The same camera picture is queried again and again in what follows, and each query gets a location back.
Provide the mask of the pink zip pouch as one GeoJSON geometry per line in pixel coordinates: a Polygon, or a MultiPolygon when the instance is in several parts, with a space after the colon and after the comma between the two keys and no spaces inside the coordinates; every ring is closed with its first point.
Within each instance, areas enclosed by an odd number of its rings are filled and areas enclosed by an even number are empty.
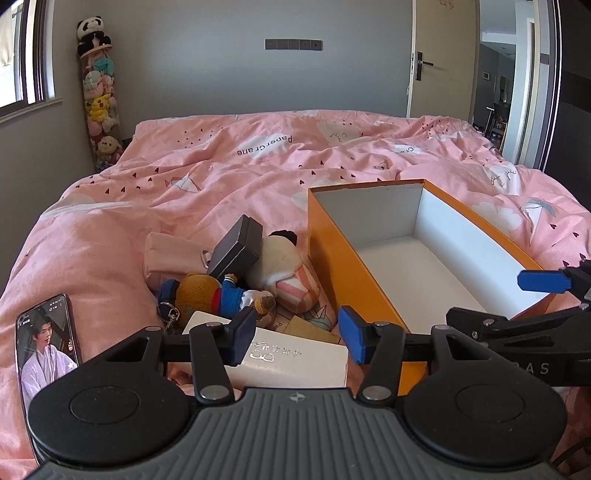
{"type": "Polygon", "coordinates": [[[157,291],[168,280],[182,280],[186,274],[205,274],[211,249],[193,241],[149,233],[144,244],[144,277],[148,288],[157,291]]]}

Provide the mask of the window with frame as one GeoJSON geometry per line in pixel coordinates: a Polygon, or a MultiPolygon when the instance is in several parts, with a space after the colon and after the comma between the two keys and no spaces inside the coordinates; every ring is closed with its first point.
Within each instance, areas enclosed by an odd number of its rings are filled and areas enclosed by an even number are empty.
{"type": "Polygon", "coordinates": [[[53,74],[55,3],[1,3],[1,121],[57,103],[53,74]]]}

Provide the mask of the long white box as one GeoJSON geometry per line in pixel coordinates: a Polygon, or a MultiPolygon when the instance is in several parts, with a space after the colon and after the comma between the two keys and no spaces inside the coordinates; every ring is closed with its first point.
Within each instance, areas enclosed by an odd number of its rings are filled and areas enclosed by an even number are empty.
{"type": "Polygon", "coordinates": [[[225,368],[233,388],[341,388],[348,380],[345,346],[257,328],[245,358],[225,368]]]}

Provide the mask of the plush toy storage column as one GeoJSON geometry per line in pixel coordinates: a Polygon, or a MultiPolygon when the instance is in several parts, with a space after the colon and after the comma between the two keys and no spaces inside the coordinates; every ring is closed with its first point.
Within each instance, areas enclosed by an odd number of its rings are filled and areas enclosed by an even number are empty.
{"type": "Polygon", "coordinates": [[[87,132],[94,168],[100,172],[115,165],[123,152],[112,42],[100,16],[81,20],[76,37],[87,132]]]}

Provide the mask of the brown bear plush keychain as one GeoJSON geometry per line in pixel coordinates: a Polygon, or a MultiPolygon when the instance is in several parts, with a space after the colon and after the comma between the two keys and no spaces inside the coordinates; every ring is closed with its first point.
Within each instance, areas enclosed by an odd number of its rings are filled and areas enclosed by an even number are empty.
{"type": "Polygon", "coordinates": [[[256,312],[257,326],[269,327],[276,299],[269,291],[245,290],[238,277],[226,274],[222,281],[206,274],[187,274],[181,281],[164,282],[157,293],[157,313],[167,328],[179,331],[195,312],[232,319],[243,309],[256,312]]]}

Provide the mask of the pink patterned duvet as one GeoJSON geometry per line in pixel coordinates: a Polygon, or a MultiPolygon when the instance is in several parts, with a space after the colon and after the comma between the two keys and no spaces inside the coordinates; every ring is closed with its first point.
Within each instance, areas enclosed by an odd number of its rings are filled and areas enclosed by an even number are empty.
{"type": "Polygon", "coordinates": [[[1,297],[1,475],[36,466],[21,406],[15,322],[57,294],[89,359],[157,322],[151,233],[208,249],[242,215],[304,238],[308,191],[337,183],[425,179],[489,221],[541,266],[590,255],[590,214],[559,182],[504,160],[469,123],[355,111],[148,120],[111,168],[68,187],[41,214],[1,297]]]}

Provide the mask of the small brown cardboard box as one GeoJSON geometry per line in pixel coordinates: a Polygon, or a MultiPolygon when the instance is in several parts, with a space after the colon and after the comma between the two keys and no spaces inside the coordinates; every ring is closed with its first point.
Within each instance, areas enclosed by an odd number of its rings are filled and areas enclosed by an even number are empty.
{"type": "Polygon", "coordinates": [[[339,344],[341,342],[338,335],[325,331],[298,316],[294,316],[287,322],[283,334],[329,344],[339,344]]]}

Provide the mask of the black gift box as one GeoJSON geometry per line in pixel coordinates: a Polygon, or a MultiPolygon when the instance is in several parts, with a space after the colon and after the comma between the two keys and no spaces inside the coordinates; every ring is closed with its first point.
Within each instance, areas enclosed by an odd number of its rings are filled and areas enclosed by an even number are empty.
{"type": "Polygon", "coordinates": [[[262,251],[263,226],[242,215],[213,249],[207,274],[221,281],[226,274],[243,276],[262,251]]]}

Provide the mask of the black wall switch panel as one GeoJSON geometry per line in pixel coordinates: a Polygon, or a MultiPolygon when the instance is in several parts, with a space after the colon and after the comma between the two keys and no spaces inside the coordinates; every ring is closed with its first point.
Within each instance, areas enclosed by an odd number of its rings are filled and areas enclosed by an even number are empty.
{"type": "Polygon", "coordinates": [[[266,50],[301,50],[301,51],[322,51],[324,42],[311,39],[270,39],[264,40],[266,50]]]}

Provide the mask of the smartphone with photo screen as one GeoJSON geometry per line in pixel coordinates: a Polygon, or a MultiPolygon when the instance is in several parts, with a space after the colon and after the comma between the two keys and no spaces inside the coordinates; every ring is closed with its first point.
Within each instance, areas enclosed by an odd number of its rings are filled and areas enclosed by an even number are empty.
{"type": "Polygon", "coordinates": [[[16,365],[24,414],[34,397],[80,363],[70,301],[58,294],[21,313],[16,327],[16,365]]]}

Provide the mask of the white bedroom door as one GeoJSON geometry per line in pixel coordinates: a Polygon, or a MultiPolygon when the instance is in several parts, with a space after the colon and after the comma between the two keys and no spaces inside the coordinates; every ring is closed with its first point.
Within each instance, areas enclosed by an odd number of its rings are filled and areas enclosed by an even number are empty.
{"type": "Polygon", "coordinates": [[[479,1],[415,0],[407,116],[470,120],[479,46],[479,1]]]}

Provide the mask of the orange cardboard box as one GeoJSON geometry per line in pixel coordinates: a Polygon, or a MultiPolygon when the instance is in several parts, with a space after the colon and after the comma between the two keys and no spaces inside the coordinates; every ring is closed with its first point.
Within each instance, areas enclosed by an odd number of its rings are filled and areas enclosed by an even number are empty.
{"type": "Polygon", "coordinates": [[[520,289],[537,270],[502,230],[426,180],[308,191],[308,257],[332,307],[415,334],[453,307],[510,320],[545,312],[552,295],[520,289]]]}

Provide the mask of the white panda plush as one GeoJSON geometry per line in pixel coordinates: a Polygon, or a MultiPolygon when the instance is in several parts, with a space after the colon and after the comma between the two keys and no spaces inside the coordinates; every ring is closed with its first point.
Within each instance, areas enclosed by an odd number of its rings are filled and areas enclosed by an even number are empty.
{"type": "Polygon", "coordinates": [[[297,250],[297,234],[290,230],[263,237],[259,260],[247,271],[246,283],[252,289],[269,291],[280,306],[294,314],[311,310],[321,294],[314,274],[297,250]]]}

